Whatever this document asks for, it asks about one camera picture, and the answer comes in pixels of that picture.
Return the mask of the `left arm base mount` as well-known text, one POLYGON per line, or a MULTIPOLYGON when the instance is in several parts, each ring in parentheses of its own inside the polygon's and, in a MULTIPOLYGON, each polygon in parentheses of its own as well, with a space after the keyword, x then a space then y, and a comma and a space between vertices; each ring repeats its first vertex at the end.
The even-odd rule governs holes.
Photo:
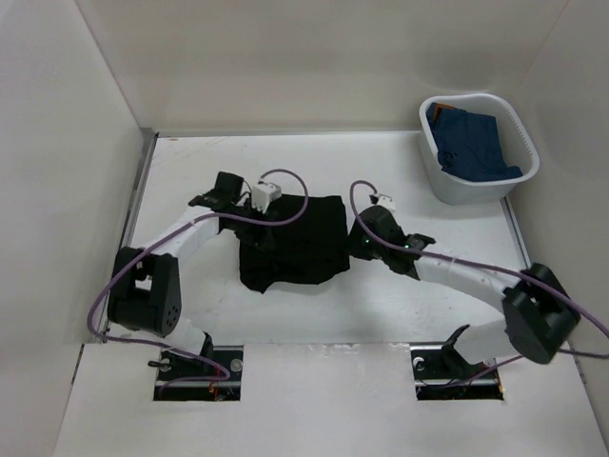
POLYGON ((219 346, 208 357, 227 369, 162 351, 147 365, 156 370, 153 400, 160 402, 238 402, 241 400, 245 348, 219 346))

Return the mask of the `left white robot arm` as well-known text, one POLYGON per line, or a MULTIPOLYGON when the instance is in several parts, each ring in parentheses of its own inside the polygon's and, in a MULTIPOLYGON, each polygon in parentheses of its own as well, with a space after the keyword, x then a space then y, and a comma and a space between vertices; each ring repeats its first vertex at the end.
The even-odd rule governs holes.
POLYGON ((206 378, 215 364, 211 339, 182 315, 180 269, 224 230, 257 236, 275 228, 270 206, 281 197, 281 187, 264 176, 250 186, 220 171, 213 188, 193 197, 169 228, 139 247, 120 248, 101 296, 108 299, 108 321, 130 335, 106 338, 167 350, 181 357, 190 378, 206 378))

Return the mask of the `black trousers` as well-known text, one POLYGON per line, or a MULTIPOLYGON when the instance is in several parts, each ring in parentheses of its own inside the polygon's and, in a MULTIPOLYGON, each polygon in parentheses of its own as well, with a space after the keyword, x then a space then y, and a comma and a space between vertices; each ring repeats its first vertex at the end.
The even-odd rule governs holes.
POLYGON ((319 285, 350 269, 346 210, 339 195, 311 197, 298 220, 273 231, 275 250, 240 241, 240 280, 251 290, 264 293, 279 282, 319 285))

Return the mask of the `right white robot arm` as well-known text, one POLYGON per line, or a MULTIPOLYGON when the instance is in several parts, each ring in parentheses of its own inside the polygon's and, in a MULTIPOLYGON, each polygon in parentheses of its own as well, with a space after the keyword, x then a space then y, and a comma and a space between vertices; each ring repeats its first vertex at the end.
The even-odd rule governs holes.
POLYGON ((406 234, 389 209, 372 206, 359 214, 348 237, 349 255, 380 260, 397 274, 446 286, 494 308, 501 318, 479 326, 466 324, 444 343, 443 369, 465 375, 476 364, 496 357, 520 355, 549 364, 580 323, 580 314, 543 286, 564 293, 552 270, 534 264, 521 273, 537 282, 451 260, 434 238, 406 234))

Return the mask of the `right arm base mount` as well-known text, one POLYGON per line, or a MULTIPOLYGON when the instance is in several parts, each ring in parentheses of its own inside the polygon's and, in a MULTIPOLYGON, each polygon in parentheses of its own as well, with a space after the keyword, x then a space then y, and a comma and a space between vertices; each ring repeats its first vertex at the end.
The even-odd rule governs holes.
POLYGON ((410 347, 414 390, 419 401, 503 400, 496 369, 472 380, 493 366, 495 360, 472 365, 455 350, 456 342, 468 328, 461 326, 444 342, 410 347))

